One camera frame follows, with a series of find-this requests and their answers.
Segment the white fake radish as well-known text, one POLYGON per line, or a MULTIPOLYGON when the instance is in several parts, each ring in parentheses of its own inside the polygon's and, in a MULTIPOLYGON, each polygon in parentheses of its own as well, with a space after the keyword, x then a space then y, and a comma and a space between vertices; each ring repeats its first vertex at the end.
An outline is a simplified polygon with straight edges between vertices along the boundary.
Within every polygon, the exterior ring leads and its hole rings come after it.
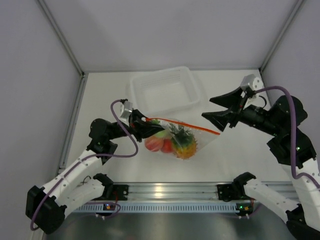
MULTIPOLYGON (((155 118, 155 119, 152 119, 150 121, 152 124, 160 124, 160 120, 155 118)), ((169 135, 168 131, 165 129, 165 130, 162 130, 162 131, 159 131, 157 132, 156 134, 154 134, 153 136, 156 137, 156 138, 160 138, 160 139, 165 139, 167 138, 169 135)))

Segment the clear zip bag orange seal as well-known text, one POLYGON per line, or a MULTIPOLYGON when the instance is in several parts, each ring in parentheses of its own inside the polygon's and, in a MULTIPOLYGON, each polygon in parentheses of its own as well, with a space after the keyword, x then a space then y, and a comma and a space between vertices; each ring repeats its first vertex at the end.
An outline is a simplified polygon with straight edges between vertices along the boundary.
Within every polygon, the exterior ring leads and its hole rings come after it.
POLYGON ((163 130, 146 138, 147 150, 165 154, 181 160, 193 158, 199 150, 218 138, 220 133, 204 127, 192 125, 177 119, 159 117, 147 118, 146 121, 158 124, 163 130))

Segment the orange fake pineapple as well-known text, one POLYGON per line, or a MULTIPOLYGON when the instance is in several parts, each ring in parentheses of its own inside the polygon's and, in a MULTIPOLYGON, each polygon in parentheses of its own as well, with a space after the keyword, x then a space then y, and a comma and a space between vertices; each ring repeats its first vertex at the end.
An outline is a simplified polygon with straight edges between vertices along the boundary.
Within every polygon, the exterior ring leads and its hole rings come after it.
POLYGON ((187 160, 197 152, 197 141, 190 129, 183 125, 170 124, 173 154, 182 160, 187 160))

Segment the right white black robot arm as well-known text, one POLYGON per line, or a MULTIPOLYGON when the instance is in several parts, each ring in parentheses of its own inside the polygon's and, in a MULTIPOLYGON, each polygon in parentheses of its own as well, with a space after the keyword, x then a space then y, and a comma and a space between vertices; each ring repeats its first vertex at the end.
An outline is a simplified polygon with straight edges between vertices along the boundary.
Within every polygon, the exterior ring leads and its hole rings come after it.
POLYGON ((317 240, 320 237, 320 172, 317 154, 310 138, 298 126, 307 118, 301 101, 287 90, 266 110, 247 105, 257 91, 236 90, 212 97, 210 101, 224 107, 223 111, 204 112, 202 116, 220 131, 238 123, 271 135, 267 143, 270 152, 289 176, 298 200, 285 198, 263 184, 255 175, 245 172, 230 184, 218 187, 219 198, 254 199, 276 214, 297 240, 317 240))

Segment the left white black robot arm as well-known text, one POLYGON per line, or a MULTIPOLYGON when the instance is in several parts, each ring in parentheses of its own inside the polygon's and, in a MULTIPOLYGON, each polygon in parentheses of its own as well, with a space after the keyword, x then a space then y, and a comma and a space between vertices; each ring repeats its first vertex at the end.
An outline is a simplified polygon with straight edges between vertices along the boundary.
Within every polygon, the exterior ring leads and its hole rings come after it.
POLYGON ((41 229, 51 234, 75 209, 96 198, 109 199, 113 181, 99 171, 111 158, 132 158, 138 154, 137 149, 132 154, 116 154, 118 145, 112 141, 129 137, 137 146, 143 139, 163 131, 158 123, 144 119, 137 109, 129 114, 128 125, 119 119, 95 119, 90 125, 91 141, 82 154, 51 181, 27 192, 25 214, 31 220, 31 231, 41 229))

